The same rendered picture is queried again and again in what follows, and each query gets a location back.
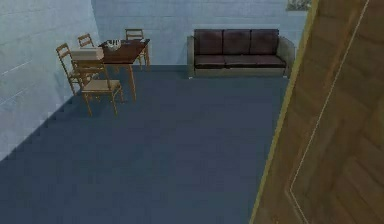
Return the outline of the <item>framed wall picture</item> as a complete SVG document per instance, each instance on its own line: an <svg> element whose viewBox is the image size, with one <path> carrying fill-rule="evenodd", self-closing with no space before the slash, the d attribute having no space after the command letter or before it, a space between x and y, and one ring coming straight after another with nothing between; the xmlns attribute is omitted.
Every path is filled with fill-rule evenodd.
<svg viewBox="0 0 384 224"><path fill-rule="evenodd" d="M287 11L308 11L312 0L287 0Z"/></svg>

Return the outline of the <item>dark brown dining table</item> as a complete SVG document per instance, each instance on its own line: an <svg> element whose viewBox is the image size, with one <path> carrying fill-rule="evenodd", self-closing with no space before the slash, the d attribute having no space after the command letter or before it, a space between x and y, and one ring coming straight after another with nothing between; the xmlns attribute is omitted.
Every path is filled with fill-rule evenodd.
<svg viewBox="0 0 384 224"><path fill-rule="evenodd" d="M121 47L116 51L112 51L107 47L104 41L100 47L104 52L104 63L116 68L125 68L128 74L128 85L133 100L137 99L135 77L133 72L133 64L142 50L148 52L150 40L141 43L139 40L122 40Z"/></svg>

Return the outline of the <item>wooden slat-back chair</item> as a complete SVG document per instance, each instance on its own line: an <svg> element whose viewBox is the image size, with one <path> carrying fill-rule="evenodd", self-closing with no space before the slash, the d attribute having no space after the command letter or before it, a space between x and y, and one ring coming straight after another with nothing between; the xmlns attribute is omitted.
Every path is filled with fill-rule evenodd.
<svg viewBox="0 0 384 224"><path fill-rule="evenodd" d="M94 43L89 33L79 36L78 44L80 47L86 47L88 45L94 46Z"/></svg>
<svg viewBox="0 0 384 224"><path fill-rule="evenodd" d="M130 29L126 28L125 29L125 36L127 40L139 40L139 41L144 41L144 32L142 29ZM139 62L139 66L142 66L142 63L147 63L146 61L146 52L145 50L142 50L137 57L137 60Z"/></svg>
<svg viewBox="0 0 384 224"><path fill-rule="evenodd" d="M60 64L66 75L67 81L74 96L77 95L74 85L77 84L79 88L82 88L82 80L80 74L77 73L72 64L72 53L67 43L63 43L56 48L56 53Z"/></svg>

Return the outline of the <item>grey sofa with maroon cushions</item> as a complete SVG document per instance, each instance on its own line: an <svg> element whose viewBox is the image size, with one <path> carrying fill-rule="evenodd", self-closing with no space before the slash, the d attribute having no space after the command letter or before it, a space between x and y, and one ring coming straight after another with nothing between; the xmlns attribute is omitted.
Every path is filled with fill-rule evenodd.
<svg viewBox="0 0 384 224"><path fill-rule="evenodd" d="M195 29L187 37L188 77L290 77L295 53L278 29Z"/></svg>

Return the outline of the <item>wooden chair with cushion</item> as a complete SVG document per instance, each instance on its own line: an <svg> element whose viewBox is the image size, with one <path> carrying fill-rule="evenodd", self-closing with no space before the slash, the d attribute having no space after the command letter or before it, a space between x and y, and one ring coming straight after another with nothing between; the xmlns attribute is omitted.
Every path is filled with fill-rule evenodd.
<svg viewBox="0 0 384 224"><path fill-rule="evenodd" d="M106 95L110 98L114 113L117 113L116 96L124 100L122 84L109 76L102 48L82 48L72 52L71 63L81 81L81 94L92 116L89 98Z"/></svg>

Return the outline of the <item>brown wooden room door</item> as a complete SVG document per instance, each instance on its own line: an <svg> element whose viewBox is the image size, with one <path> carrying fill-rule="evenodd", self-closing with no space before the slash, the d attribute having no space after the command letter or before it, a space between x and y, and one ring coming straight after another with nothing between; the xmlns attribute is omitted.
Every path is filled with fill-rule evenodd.
<svg viewBox="0 0 384 224"><path fill-rule="evenodd" d="M249 224L384 224L384 0L312 0Z"/></svg>

